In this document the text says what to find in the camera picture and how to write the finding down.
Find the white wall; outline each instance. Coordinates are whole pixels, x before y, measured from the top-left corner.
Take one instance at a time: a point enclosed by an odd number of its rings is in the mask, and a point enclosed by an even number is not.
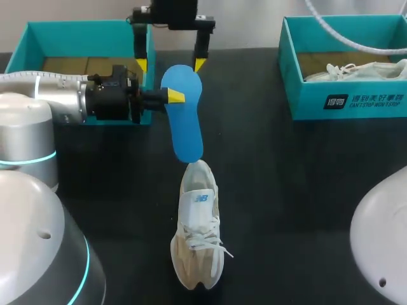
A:
[[[321,14],[393,14],[404,0],[314,0]],[[122,19],[149,0],[0,0],[0,52],[12,51],[29,20]],[[303,0],[200,0],[215,16],[210,48],[277,46],[283,16],[309,15]],[[191,49],[193,32],[155,29],[158,50]]]

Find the open cardboard box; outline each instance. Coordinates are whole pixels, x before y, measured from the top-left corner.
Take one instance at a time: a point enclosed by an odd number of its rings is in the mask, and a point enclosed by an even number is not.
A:
[[[155,49],[151,26],[147,33],[148,71],[143,73],[134,58],[134,35],[124,20],[29,22],[10,59],[6,73],[46,71],[63,74],[112,73],[115,64],[126,65],[137,73],[145,89],[153,89]],[[144,111],[141,124],[151,122],[151,112]],[[127,125],[131,121],[97,121],[90,125]]]
[[[380,49],[407,47],[407,22],[400,15],[330,16],[324,20],[356,43]],[[407,81],[305,82],[326,65],[398,62],[403,56],[357,52],[328,34],[314,17],[286,17],[279,65],[293,119],[407,117]]]

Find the white sneaker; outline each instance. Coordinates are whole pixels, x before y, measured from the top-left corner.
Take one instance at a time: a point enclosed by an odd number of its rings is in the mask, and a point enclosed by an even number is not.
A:
[[[407,59],[396,64],[371,62],[359,66],[348,64],[342,68],[327,64],[326,70],[308,76],[305,81],[400,81],[407,79]]]
[[[224,252],[232,256],[220,245],[217,199],[217,185],[208,164],[202,160],[189,164],[179,192],[171,258],[179,281],[190,290],[200,282],[211,289],[221,277]]]

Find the blue insole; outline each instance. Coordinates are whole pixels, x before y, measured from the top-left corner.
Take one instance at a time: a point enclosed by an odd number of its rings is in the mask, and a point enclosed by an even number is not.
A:
[[[165,108],[177,158],[186,163],[196,162],[204,153],[198,120],[198,103],[202,93],[199,75],[187,65],[174,65],[165,72],[161,88],[185,94],[185,103],[167,104]]]

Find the teal box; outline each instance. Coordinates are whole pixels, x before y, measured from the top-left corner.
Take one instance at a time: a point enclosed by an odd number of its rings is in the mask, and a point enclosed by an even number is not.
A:
[[[324,20],[342,36],[365,46],[407,47],[407,22],[400,15],[329,16]],[[279,65],[293,119],[407,117],[407,81],[303,80],[297,54],[353,51],[328,34],[314,17],[284,18]],[[404,57],[389,59],[398,62]]]
[[[6,73],[40,71],[46,57],[134,57],[134,35],[124,20],[29,22],[6,68]],[[151,26],[147,33],[148,69],[142,87],[153,89],[155,47]],[[145,111],[141,124],[150,124],[151,112]],[[127,125],[130,121],[96,121],[89,125]]]

